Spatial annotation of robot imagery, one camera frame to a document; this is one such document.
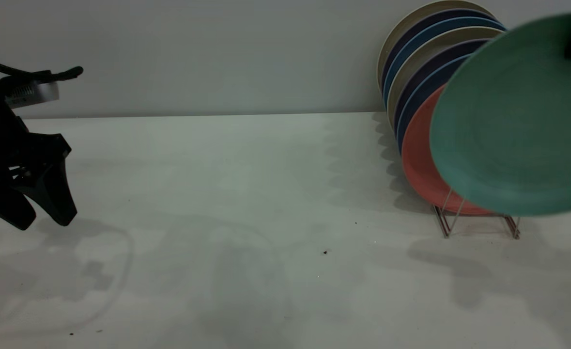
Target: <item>plate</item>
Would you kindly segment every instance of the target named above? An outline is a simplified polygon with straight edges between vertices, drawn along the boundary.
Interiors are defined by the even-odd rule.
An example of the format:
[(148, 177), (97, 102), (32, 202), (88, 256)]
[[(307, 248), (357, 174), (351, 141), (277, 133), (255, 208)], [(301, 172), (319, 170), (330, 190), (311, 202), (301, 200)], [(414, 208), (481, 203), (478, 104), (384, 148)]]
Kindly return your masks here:
[(383, 81), (385, 80), (389, 67), (391, 66), (391, 63), (395, 60), (396, 55), (400, 52), (403, 46), (405, 46), (405, 44), (407, 44), (418, 33), (421, 33), (425, 29), (433, 26), (436, 23), (440, 23), (443, 20), (460, 18), (460, 17), (478, 17), (498, 22), (496, 18), (490, 16), (487, 13), (483, 13), (481, 11), (468, 10), (468, 9), (452, 9), (452, 10), (440, 11), (438, 13), (429, 15), (426, 18), (423, 18), (418, 23), (416, 23), (414, 26), (412, 26), (412, 28), (408, 29), (408, 31), (404, 33), (402, 37), (395, 43), (395, 46), (393, 46), (391, 52), (389, 53), (389, 56), (386, 59), (385, 66), (382, 70), (381, 79)]
[(571, 14), (520, 26), (475, 53), (434, 112), (442, 178), (501, 214), (571, 210)]
[(396, 55), (395, 60), (389, 66), (389, 70), (386, 74), (385, 78), (385, 86), (383, 89), (383, 98), (385, 100), (385, 106), (387, 102), (387, 97), (389, 94), (389, 90), (391, 89), (391, 84), (395, 78), (396, 73), (400, 70), (403, 62), (407, 60), (414, 51), (416, 51), (420, 46), (422, 46), (428, 40), (432, 38), (451, 31), (453, 29), (463, 28), (463, 27), (490, 27), (496, 28), (501, 31), (504, 31), (505, 27), (494, 20), (489, 20), (487, 18), (479, 18), (479, 17), (460, 17), (460, 18), (452, 18), (443, 20), (442, 22), (438, 22), (433, 26), (428, 27), (421, 33), (416, 34), (415, 37), (411, 38), (411, 40), (403, 46), (400, 52)]
[[(396, 103), (395, 102), (391, 103), (391, 98), (390, 98), (391, 95), (389, 95), (389, 106), (391, 105), (394, 106), (393, 109), (394, 112), (392, 113), (392, 115), (401, 115), (403, 107), (405, 106), (406, 102), (408, 101), (412, 93), (421, 84), (421, 82), (425, 81), (425, 79), (427, 79), (427, 77), (429, 77), (429, 75), (431, 75), (434, 71), (436, 71), (445, 64), (457, 58), (464, 57), (465, 55), (471, 55), (472, 53), (474, 53), (474, 51), (479, 49), (487, 41), (488, 39), (478, 39), (478, 40), (469, 40), (466, 42), (462, 42), (461, 44), (451, 46), (445, 49), (444, 51), (441, 51), (440, 53), (429, 59), (427, 62), (425, 62), (421, 66), (421, 68), (419, 68), (419, 70), (412, 75), (411, 79), (408, 80), (407, 84), (405, 84), (405, 86), (401, 89), (402, 93), (400, 94), (400, 98)], [(396, 82), (393, 83), (391, 91), (392, 89), (396, 88), (395, 87), (396, 84), (397, 84), (397, 78)]]
[(402, 152), (403, 137), (405, 136), (405, 132), (410, 124), (410, 120), (414, 116), (414, 113), (417, 112), (421, 104), (423, 104), (423, 102), (425, 102), (425, 100), (432, 95), (434, 91), (449, 82), (449, 79), (451, 79), (456, 70), (460, 68), (460, 65), (462, 65), (468, 57), (470, 57), (470, 55), (456, 58), (436, 69), (426, 77), (423, 82), (414, 89), (414, 92), (412, 92), (410, 97), (408, 97), (401, 114), (398, 115), (398, 119), (396, 120), (397, 127), (395, 130), (400, 154)]
[(432, 2), (430, 4), (419, 7), (418, 9), (412, 11), (392, 29), (391, 33), (385, 40), (384, 46), (382, 46), (382, 49), (380, 50), (380, 56), (378, 57), (378, 87), (380, 88), (380, 92), (382, 92), (382, 87), (385, 84), (385, 81), (381, 79), (381, 75), (382, 75), (382, 70), (385, 67), (386, 58), (389, 56), (391, 49), (393, 48), (395, 43), (400, 39), (403, 33), (405, 33), (408, 29), (410, 29), (417, 22), (419, 22), (419, 20), (422, 20), (423, 18), (431, 14), (448, 9), (473, 9), (481, 11), (483, 13), (487, 13), (490, 16), (492, 15), (489, 11), (487, 11), (486, 9), (477, 4), (460, 0)]
[(479, 38), (494, 38), (500, 33), (502, 33), (502, 31), (499, 29), (487, 27), (464, 27), (453, 29), (452, 31), (448, 31), (432, 38), (432, 40), (429, 40), (414, 51), (395, 75), (395, 79), (393, 84), (391, 84), (391, 89), (389, 90), (386, 110), (391, 124), (391, 129), (394, 129), (395, 108), (399, 97), (402, 94), (403, 88), (412, 75), (421, 66), (423, 66), (426, 61), (440, 53), (442, 50), (455, 44)]
[[(447, 200), (447, 195), (451, 192), (449, 185), (443, 181), (440, 173), (436, 170), (432, 153), (430, 152), (432, 113), (443, 88), (444, 86), (434, 91), (418, 108), (405, 133), (402, 148), (403, 172), (405, 172), (408, 182), (425, 201), (438, 207), (443, 207), (445, 200)], [(462, 200), (462, 197), (452, 192), (449, 200), (447, 200), (445, 210), (458, 212)], [(491, 213), (469, 201), (464, 202), (460, 212), (470, 215)]]

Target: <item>dish rack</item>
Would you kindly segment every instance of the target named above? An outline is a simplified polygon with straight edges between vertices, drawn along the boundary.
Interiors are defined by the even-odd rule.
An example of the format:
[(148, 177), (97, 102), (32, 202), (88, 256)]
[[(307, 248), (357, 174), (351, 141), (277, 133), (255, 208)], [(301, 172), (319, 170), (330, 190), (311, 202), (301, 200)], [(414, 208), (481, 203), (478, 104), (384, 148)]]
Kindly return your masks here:
[[(434, 213), (436, 214), (436, 218), (438, 219), (438, 223), (440, 224), (440, 230), (442, 231), (443, 236), (445, 238), (449, 238), (451, 233), (453, 232), (453, 228), (455, 227), (455, 223), (457, 223), (458, 218), (460, 218), (460, 212), (462, 211), (462, 207), (464, 206), (465, 199), (462, 198), (462, 203), (460, 203), (460, 208), (458, 208), (458, 212), (455, 213), (453, 216), (453, 221), (449, 224), (449, 220), (447, 219), (447, 211), (445, 208), (447, 207), (447, 202), (449, 201), (449, 197), (453, 193), (453, 190), (449, 190), (449, 194), (447, 194), (447, 198), (445, 199), (445, 203), (443, 207), (440, 208), (436, 205), (433, 206)], [(478, 216), (470, 216), (470, 217), (502, 217), (507, 226), (509, 227), (509, 232), (511, 232), (511, 236), (515, 240), (520, 240), (520, 229), (518, 226), (520, 225), (520, 217), (516, 220), (513, 219), (512, 216), (507, 216), (505, 214), (487, 214), (487, 215), (478, 215)]]

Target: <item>beige plate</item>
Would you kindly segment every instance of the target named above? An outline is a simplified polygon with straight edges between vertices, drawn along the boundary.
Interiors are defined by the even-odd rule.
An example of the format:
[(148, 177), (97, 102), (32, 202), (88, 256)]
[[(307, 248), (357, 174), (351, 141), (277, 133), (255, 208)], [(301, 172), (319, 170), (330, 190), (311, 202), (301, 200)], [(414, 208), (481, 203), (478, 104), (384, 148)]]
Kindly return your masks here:
[(425, 62), (441, 51), (457, 45), (460, 42), (476, 40), (478, 38), (493, 38), (502, 32), (503, 31), (500, 31), (499, 29), (489, 27), (463, 27), (440, 34), (439, 36), (432, 38), (432, 40), (422, 44), (421, 47), (414, 51), (414, 53), (412, 53), (412, 55), (403, 62), (403, 65), (393, 79), (393, 84), (391, 84), (386, 104), (387, 115), (389, 116), (389, 122), (391, 122), (391, 128), (394, 127), (393, 113), (395, 113), (395, 107), (400, 99), (403, 88), (405, 88), (412, 75), (414, 75), (414, 73), (416, 73), (418, 69), (425, 64)]
[(446, 1), (438, 1), (432, 2), (431, 4), (427, 4), (423, 7), (419, 7), (418, 9), (412, 11), (409, 15), (405, 16), (400, 23), (398, 23), (391, 33), (389, 37), (386, 38), (385, 45), (382, 46), (382, 50), (380, 51), (380, 57), (378, 58), (378, 87), (380, 87), (380, 91), (382, 91), (382, 87), (384, 86), (384, 81), (380, 81), (382, 78), (382, 71), (385, 67), (386, 59), (389, 57), (389, 53), (391, 49), (395, 46), (398, 40), (405, 34), (408, 29), (412, 28), (419, 20), (432, 15), (434, 13), (450, 10), (450, 9), (471, 9), (481, 11), (483, 13), (487, 13), (490, 16), (493, 16), (489, 11), (484, 9), (483, 7), (473, 4), (468, 1), (461, 1), (461, 0), (446, 0)]

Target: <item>white wall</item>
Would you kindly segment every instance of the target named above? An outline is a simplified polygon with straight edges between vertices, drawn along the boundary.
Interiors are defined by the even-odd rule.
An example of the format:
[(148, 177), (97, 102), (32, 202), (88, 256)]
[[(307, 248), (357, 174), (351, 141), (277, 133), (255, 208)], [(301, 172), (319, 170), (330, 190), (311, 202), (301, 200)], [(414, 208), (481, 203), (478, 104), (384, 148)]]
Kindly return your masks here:
[[(85, 68), (24, 116), (381, 110), (376, 60), (427, 0), (0, 0), (0, 62)], [(513, 27), (571, 0), (480, 0)]]

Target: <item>white table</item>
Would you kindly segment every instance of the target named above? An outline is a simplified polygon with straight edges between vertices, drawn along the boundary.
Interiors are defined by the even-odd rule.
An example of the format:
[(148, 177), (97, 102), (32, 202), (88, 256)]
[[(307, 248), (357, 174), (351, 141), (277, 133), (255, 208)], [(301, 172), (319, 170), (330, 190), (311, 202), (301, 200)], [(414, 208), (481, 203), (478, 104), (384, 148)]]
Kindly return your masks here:
[(79, 214), (0, 220), (0, 349), (571, 348), (571, 214), (445, 240), (383, 119), (28, 121)]

